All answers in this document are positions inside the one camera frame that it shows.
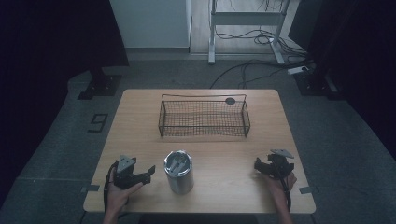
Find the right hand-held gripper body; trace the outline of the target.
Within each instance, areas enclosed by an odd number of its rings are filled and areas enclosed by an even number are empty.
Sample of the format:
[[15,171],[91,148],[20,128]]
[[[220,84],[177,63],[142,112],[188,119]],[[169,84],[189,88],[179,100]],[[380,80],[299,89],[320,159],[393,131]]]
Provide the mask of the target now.
[[271,149],[271,154],[267,156],[270,164],[266,174],[274,179],[287,177],[294,170],[294,164],[289,163],[288,159],[293,159],[293,156],[286,149]]

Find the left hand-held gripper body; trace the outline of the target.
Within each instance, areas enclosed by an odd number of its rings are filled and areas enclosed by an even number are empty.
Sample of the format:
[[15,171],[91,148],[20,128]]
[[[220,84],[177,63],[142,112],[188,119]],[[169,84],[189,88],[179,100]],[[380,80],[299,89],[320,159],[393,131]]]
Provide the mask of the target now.
[[113,182],[116,187],[128,189],[138,183],[138,179],[134,175],[135,164],[136,158],[120,155],[120,159],[117,161],[116,173],[113,177]]

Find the person's right hand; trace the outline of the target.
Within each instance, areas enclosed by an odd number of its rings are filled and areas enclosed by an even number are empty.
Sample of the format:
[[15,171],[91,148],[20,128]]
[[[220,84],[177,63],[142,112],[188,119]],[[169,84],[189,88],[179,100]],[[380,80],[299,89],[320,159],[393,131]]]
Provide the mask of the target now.
[[[264,175],[263,179],[265,181],[266,187],[268,188],[275,205],[287,205],[287,196],[284,192],[284,188],[280,180],[275,180],[269,175]],[[289,189],[292,189],[294,184],[296,183],[297,178],[294,173],[289,174],[284,182]]]

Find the person's left hand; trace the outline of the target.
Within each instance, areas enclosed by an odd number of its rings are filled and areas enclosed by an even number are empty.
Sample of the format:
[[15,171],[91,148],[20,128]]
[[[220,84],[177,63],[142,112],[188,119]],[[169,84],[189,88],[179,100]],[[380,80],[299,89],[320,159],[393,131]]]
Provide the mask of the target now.
[[121,208],[127,204],[129,196],[142,187],[143,184],[138,183],[128,189],[120,189],[113,183],[109,183],[106,198],[106,216],[115,217],[121,211]]

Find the metal cutlery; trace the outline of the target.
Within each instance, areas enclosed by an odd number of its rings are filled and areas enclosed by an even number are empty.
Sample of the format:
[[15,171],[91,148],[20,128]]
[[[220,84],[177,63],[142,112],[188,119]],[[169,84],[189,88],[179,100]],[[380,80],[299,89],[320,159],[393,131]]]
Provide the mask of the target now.
[[188,159],[185,155],[177,154],[168,169],[169,173],[172,175],[178,175],[186,170]]

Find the steel cylinder utensil holder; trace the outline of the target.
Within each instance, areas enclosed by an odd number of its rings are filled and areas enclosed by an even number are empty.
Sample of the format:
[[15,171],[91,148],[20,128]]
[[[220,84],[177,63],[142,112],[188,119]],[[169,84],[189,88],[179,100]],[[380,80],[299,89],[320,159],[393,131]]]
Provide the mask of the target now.
[[[188,159],[188,162],[184,172],[178,175],[172,175],[169,173],[168,169],[172,163],[172,160],[177,154],[185,155]],[[192,158],[185,150],[171,151],[164,159],[163,169],[166,173],[169,186],[174,193],[178,195],[184,195],[192,190],[194,186]]]

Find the black stand base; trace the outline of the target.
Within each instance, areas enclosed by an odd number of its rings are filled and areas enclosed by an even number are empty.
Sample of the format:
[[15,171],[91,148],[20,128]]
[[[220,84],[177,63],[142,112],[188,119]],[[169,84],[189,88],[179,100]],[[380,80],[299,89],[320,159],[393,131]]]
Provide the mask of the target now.
[[92,79],[79,100],[91,100],[94,96],[114,96],[121,81],[121,75],[106,75],[101,67],[90,69]]
[[340,101],[344,96],[328,75],[316,75],[308,71],[295,74],[294,79],[302,96],[324,96],[331,101]]

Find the white power strip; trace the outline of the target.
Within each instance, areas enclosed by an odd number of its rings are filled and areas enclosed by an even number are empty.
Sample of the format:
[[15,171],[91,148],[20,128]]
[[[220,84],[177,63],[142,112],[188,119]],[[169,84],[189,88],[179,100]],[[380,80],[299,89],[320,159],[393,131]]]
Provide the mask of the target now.
[[298,66],[288,69],[288,75],[296,75],[304,72],[309,72],[310,69],[307,66]]

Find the dark curtain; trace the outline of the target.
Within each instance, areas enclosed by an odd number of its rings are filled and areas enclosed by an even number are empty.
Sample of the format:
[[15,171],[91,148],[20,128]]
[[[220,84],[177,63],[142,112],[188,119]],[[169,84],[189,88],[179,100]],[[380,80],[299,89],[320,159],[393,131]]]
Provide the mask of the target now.
[[0,206],[70,78],[128,63],[110,0],[0,0]]
[[396,0],[299,0],[289,38],[396,160]]

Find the white cabinet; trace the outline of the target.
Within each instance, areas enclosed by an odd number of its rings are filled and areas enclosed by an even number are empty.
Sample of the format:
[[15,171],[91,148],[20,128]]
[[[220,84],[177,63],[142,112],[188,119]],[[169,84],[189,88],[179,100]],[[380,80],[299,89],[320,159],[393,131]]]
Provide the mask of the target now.
[[191,0],[110,0],[128,49],[188,49]]

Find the white desk frame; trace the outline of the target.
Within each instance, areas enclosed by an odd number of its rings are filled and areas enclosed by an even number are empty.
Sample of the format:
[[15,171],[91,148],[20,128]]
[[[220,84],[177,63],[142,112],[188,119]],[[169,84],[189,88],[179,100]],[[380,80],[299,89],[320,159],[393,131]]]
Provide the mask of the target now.
[[279,11],[270,12],[227,12],[217,11],[217,0],[210,0],[209,11],[209,28],[210,37],[208,41],[208,63],[214,64],[216,61],[216,44],[215,31],[218,25],[220,26],[235,26],[235,25],[263,25],[275,26],[276,32],[270,38],[270,47],[278,64],[283,64],[284,58],[280,51],[280,33],[283,28],[284,21],[287,16],[287,11],[290,5],[290,0],[284,0]]

